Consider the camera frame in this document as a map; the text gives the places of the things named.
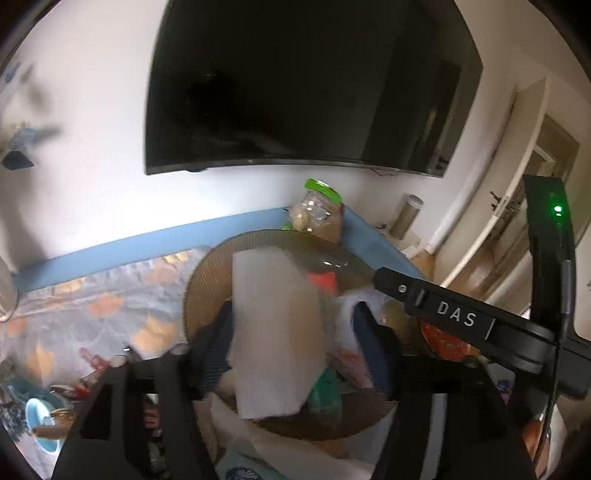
white paper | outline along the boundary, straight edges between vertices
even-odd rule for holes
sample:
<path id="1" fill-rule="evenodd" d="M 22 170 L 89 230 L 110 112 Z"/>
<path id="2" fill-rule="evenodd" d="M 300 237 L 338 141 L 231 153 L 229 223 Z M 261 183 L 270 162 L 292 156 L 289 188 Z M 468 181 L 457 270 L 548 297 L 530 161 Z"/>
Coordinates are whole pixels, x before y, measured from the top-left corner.
<path id="1" fill-rule="evenodd" d="M 235 332 L 228 361 L 243 419 L 300 411 L 326 369 L 316 287 L 279 248 L 237 252 L 232 263 Z"/>
<path id="2" fill-rule="evenodd" d="M 368 480 L 374 471 L 370 463 L 336 459 L 303 440 L 260 429 L 212 396 L 212 422 L 221 447 L 261 459 L 291 480 Z"/>

plastic jar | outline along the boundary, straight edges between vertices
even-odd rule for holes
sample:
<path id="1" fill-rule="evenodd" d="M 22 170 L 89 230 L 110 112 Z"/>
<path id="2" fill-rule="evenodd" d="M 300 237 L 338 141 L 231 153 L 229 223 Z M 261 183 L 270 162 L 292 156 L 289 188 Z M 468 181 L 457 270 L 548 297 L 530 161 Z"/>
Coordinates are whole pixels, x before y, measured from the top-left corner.
<path id="1" fill-rule="evenodd" d="M 343 200 L 320 180 L 308 179 L 304 198 L 290 209 L 290 221 L 299 232 L 338 243 L 343 227 Z"/>

green lid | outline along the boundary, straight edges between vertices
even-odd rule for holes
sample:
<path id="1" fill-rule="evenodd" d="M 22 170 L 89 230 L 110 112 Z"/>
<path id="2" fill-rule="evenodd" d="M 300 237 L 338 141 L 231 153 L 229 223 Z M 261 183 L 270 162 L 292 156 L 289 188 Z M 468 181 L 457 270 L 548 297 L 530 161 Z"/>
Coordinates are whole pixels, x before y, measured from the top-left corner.
<path id="1" fill-rule="evenodd" d="M 340 195 L 323 181 L 308 179 L 306 185 L 304 186 L 309 190 L 315 190 L 316 192 L 321 193 L 331 202 L 337 204 L 337 206 L 343 203 L 343 199 L 340 197 Z"/>

orange item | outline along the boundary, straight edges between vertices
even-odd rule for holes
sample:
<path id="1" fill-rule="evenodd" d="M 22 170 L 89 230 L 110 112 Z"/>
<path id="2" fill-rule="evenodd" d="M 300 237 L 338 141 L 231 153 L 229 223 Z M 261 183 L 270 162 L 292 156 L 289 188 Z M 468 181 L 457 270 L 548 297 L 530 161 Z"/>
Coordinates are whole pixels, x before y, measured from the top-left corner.
<path id="1" fill-rule="evenodd" d="M 335 272 L 308 273 L 308 281 L 323 292 L 330 293 L 335 297 L 339 296 L 339 288 L 337 286 Z"/>
<path id="2" fill-rule="evenodd" d="M 452 362 L 462 362 L 467 357 L 470 352 L 468 343 L 423 320 L 420 321 L 420 325 L 423 338 L 437 356 Z"/>

tv screen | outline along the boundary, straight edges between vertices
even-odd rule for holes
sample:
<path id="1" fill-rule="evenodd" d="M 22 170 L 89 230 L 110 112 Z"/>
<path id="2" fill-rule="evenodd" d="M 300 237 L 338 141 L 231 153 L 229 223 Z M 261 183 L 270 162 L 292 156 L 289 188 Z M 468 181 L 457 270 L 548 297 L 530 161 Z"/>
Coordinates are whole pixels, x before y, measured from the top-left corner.
<path id="1" fill-rule="evenodd" d="M 481 71 L 453 0 L 171 0 L 146 172 L 279 163 L 442 176 Z"/>

